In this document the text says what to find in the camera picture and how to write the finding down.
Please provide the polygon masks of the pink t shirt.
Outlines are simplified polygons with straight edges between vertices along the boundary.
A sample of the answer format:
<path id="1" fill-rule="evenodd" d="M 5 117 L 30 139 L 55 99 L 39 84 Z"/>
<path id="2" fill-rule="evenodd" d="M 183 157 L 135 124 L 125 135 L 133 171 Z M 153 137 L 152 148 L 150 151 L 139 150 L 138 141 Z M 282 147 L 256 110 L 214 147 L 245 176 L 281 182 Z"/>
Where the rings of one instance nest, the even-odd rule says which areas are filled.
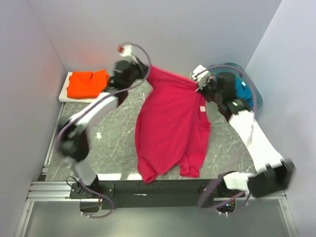
<path id="1" fill-rule="evenodd" d="M 211 133 L 206 100 L 194 81 L 155 66 L 147 82 L 153 89 L 135 126 L 138 172 L 146 184 L 176 165 L 181 176 L 198 178 Z"/>

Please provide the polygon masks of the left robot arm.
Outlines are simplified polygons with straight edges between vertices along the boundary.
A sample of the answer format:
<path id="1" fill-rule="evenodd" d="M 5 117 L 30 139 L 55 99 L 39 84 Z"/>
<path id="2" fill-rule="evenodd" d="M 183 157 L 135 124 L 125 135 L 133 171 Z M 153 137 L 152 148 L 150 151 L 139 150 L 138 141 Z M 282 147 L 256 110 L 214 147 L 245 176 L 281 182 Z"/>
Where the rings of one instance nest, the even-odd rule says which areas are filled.
<path id="1" fill-rule="evenodd" d="M 108 85 L 99 96 L 83 110 L 58 124 L 55 148 L 71 160 L 85 197 L 94 198 L 100 193 L 98 176 L 86 159 L 90 151 L 91 128 L 118 108 L 128 97 L 128 91 L 148 78 L 150 70 L 151 64 L 143 64 L 139 59 L 117 61 Z"/>

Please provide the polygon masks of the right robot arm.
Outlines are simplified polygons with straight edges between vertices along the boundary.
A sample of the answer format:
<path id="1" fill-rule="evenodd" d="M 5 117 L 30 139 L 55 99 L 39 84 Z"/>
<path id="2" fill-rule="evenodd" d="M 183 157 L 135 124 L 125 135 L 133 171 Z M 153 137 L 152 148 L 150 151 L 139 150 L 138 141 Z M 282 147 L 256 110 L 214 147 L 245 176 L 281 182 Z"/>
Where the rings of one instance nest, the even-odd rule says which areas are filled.
<path id="1" fill-rule="evenodd" d="M 255 198 L 286 190 L 295 171 L 294 163 L 272 146 L 255 119 L 254 108 L 236 96 L 235 77 L 228 74 L 213 80 L 208 72 L 195 75 L 197 92 L 207 102 L 217 104 L 219 112 L 237 132 L 246 146 L 256 173 L 222 174 L 217 193 L 228 197 L 234 190 L 250 192 Z"/>

